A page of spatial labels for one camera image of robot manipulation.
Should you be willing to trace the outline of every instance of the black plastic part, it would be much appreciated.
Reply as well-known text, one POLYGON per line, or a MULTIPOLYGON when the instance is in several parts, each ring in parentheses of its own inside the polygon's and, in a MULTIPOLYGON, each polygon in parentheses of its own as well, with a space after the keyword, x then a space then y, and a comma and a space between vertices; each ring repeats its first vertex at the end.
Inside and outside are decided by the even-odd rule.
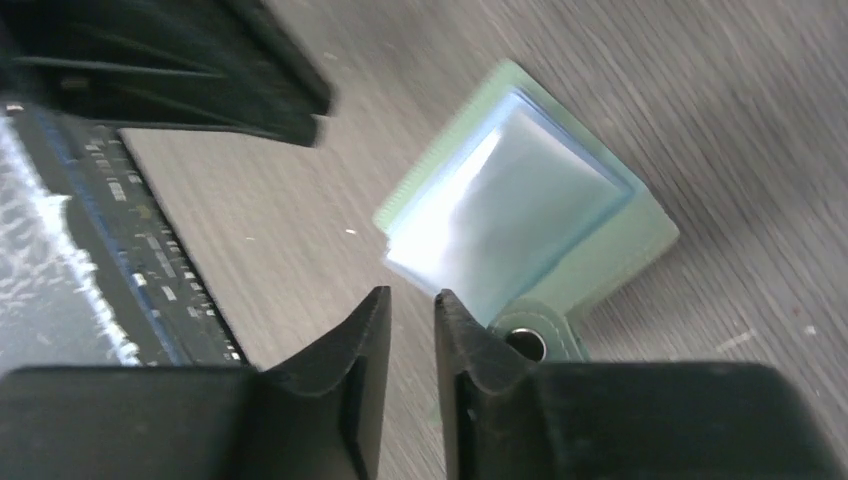
POLYGON ((450 291, 435 322, 449 480, 846 478, 772 368, 535 364, 450 291))
POLYGON ((115 128, 312 145, 330 87, 261 0, 0 0, 3 80, 115 128))
POLYGON ((0 382, 0 478, 370 480, 391 320, 374 289, 265 373, 40 368, 0 382))

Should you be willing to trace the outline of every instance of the green wallet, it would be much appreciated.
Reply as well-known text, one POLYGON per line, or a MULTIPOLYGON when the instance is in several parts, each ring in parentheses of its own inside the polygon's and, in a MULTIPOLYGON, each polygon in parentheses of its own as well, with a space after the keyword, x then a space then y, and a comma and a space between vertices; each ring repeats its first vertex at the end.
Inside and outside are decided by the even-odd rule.
POLYGON ((575 325, 679 235, 645 184, 513 62, 374 222, 389 268, 431 295, 453 290, 537 361, 585 359, 575 325))

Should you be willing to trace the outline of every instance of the black circuit board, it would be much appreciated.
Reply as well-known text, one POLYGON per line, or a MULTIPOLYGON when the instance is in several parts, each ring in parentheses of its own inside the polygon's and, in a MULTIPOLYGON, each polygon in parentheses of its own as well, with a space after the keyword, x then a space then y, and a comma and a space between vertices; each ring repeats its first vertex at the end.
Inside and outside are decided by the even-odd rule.
POLYGON ((244 364, 214 299, 120 134, 63 119, 76 167, 131 287, 187 363, 244 364))

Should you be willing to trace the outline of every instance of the circuit board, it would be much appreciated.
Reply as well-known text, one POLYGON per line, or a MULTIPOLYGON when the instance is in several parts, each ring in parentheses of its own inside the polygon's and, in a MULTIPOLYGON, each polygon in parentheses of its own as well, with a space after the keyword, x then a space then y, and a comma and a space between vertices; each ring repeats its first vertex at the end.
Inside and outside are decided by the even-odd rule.
MULTIPOLYGON (((88 282, 90 285, 79 281, 64 283, 68 288, 74 287, 77 293, 86 289, 89 297, 96 299, 94 303, 89 301, 93 305, 94 317, 100 312, 99 330, 94 335, 105 335, 113 340, 108 347, 111 351, 103 352, 105 363, 115 363, 115 359, 117 363, 130 365, 247 363, 214 298, 121 135, 113 129, 58 116, 38 107, 22 105, 21 111, 8 113, 14 129, 11 135, 16 135, 22 146, 20 150, 24 160, 19 163, 29 162, 36 174, 35 180, 28 182, 43 187, 47 192, 45 198, 63 199, 68 236, 75 251, 84 252, 82 255, 94 272, 93 281, 88 282), (106 310, 111 312, 108 315, 111 319, 103 317, 102 312, 106 310)), ((49 230, 43 226, 39 228, 36 230, 49 230)), ((58 237, 49 238, 42 243, 57 250, 58 237)), ((35 265, 36 261, 30 260, 30 263, 32 271, 39 268, 35 265)), ((57 268, 72 270, 72 263, 69 258, 64 258, 61 268, 57 268)), ((82 277, 78 274, 75 278, 79 280, 82 277)), ((55 317, 55 312, 70 312, 70 309, 57 305, 58 295, 54 290, 46 296, 36 295, 36 300, 41 303, 33 303, 34 306, 27 310, 30 313, 26 321, 39 322, 31 312, 46 312, 44 307, 48 304, 51 305, 51 316, 55 317)), ((71 296, 65 292, 61 298, 69 299, 71 296)), ((77 313, 80 316, 86 314, 88 311, 77 313)), ((92 346, 92 340, 85 338, 92 335, 85 319, 69 318, 63 322, 65 327, 71 324, 78 325, 76 332, 71 333, 73 329, 66 328, 59 342, 65 351, 42 357, 54 363, 57 358, 63 363, 65 360, 68 363, 90 363, 90 360, 85 360, 90 351, 80 351, 75 357, 74 348, 90 350, 103 347, 92 346), (78 335, 79 339, 70 342, 66 338, 68 335, 78 335)), ((36 339, 46 338, 48 331, 56 331, 55 325, 50 328, 30 325, 28 328, 36 339)), ((21 335, 16 337, 16 342, 21 345, 19 350, 33 350, 35 343, 27 344, 26 338, 21 338, 21 335)), ((46 349, 47 346, 40 345, 39 348, 46 349)))

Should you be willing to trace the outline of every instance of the wood grain surface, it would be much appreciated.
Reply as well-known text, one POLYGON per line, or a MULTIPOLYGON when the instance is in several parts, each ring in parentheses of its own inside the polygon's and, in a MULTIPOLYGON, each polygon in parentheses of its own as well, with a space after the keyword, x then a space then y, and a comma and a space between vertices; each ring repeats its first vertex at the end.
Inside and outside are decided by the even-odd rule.
POLYGON ((584 326, 598 359, 778 365, 848 454, 848 2, 273 0, 336 85, 309 150, 136 131, 165 206, 267 366, 394 287, 381 478, 442 478, 430 299, 370 217, 499 59, 652 188, 678 246, 584 326))

